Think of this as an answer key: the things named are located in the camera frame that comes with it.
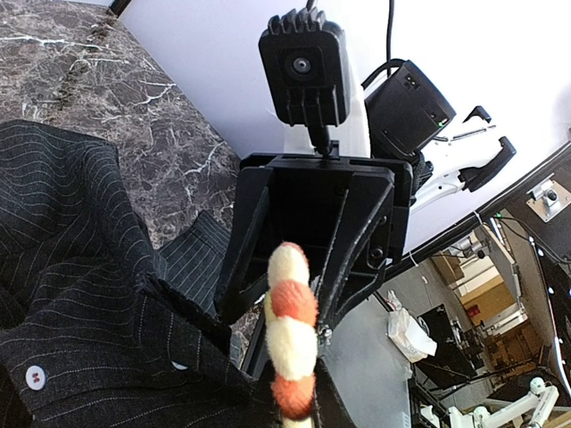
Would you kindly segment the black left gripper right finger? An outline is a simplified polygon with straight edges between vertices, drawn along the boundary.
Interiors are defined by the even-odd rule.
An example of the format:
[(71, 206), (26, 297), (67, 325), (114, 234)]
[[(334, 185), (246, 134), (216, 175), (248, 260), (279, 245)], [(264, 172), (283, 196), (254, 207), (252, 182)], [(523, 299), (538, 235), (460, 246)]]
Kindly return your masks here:
[(317, 361), (314, 374), (316, 383), (311, 411), (313, 426), (317, 428), (357, 428), (322, 360)]

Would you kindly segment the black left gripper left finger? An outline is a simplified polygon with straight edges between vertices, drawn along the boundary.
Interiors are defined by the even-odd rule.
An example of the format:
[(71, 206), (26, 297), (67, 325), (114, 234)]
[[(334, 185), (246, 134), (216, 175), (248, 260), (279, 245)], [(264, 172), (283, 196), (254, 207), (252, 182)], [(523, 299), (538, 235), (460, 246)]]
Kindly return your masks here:
[(241, 419), (243, 428), (279, 428), (282, 419), (274, 399), (271, 385), (275, 380), (274, 369), (263, 369), (254, 385), (247, 409)]

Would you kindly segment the dark pinstriped garment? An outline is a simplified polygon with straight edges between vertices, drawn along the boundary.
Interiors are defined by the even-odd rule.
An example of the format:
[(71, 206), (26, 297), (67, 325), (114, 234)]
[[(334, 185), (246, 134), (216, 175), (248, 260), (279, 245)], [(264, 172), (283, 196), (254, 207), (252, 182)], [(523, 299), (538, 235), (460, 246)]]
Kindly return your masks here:
[(230, 331), (171, 283), (208, 291), (218, 234), (153, 248), (102, 139), (1, 126), (1, 424), (241, 427), (254, 385)]

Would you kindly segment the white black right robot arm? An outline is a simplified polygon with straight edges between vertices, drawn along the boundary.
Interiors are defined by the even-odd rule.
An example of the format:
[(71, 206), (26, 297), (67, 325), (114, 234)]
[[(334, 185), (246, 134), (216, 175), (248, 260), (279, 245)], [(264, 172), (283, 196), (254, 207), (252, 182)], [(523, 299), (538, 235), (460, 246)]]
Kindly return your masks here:
[(294, 52), (264, 64), (278, 117), (303, 125), (315, 154), (254, 154), (241, 164), (233, 226), (214, 303), (235, 322), (261, 295), (274, 249), (292, 241), (318, 277), (318, 322), (333, 327), (378, 290), (401, 260), (412, 204), (429, 178), (421, 152), (441, 139), (454, 110), (410, 61), (364, 102), (368, 157), (343, 156), (328, 127), (348, 117), (348, 68)]

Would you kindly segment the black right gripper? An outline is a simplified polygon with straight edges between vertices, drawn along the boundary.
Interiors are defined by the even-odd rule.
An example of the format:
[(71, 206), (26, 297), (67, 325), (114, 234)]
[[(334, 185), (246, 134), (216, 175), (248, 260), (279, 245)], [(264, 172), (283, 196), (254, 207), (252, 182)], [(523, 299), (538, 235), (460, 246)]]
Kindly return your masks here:
[(325, 261), (316, 295), (321, 328), (334, 328), (403, 254), (412, 169), (402, 160), (254, 154), (240, 166), (231, 236), (214, 303), (234, 324), (252, 306), (243, 280), (279, 243)]

